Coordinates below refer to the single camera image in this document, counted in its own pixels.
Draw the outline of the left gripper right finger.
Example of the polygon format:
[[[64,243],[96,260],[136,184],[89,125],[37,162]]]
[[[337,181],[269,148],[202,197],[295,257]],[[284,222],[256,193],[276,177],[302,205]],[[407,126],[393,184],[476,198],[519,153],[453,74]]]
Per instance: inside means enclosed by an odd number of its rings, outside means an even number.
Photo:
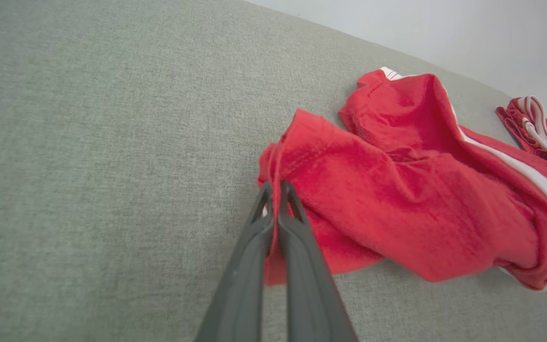
[[[288,340],[356,342],[358,336],[336,283],[289,181],[280,183],[277,225],[287,267]]]

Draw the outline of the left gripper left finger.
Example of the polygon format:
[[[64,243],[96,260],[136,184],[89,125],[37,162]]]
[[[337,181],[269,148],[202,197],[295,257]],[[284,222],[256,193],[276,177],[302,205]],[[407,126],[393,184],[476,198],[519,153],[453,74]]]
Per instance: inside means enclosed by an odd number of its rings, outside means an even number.
[[[197,342],[261,341],[264,265],[273,230],[272,188],[266,182],[200,324]]]

